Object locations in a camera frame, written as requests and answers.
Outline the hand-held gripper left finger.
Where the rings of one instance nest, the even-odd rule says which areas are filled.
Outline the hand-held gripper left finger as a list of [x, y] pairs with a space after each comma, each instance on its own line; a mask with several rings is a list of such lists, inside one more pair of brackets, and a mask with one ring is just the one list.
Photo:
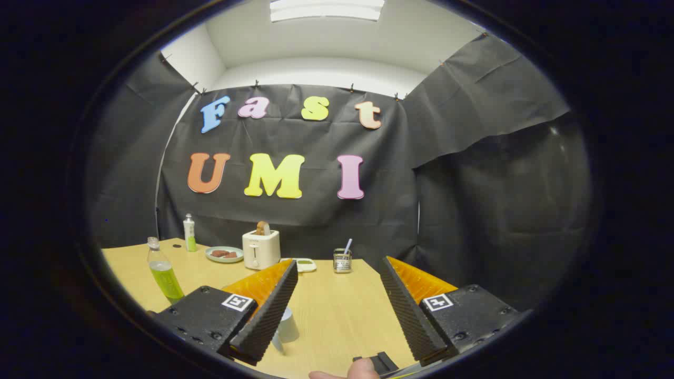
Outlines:
[[153, 320], [183, 342], [230, 360], [257, 365], [272, 343], [299, 274], [287, 260], [222, 290], [200, 286]]

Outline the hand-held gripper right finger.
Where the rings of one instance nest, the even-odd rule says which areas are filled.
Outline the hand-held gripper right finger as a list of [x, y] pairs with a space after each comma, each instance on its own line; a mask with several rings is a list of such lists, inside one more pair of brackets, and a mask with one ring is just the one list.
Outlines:
[[482, 286], [453, 286], [394, 257], [383, 259], [380, 278], [412, 357], [423, 367], [486, 343], [522, 317]]

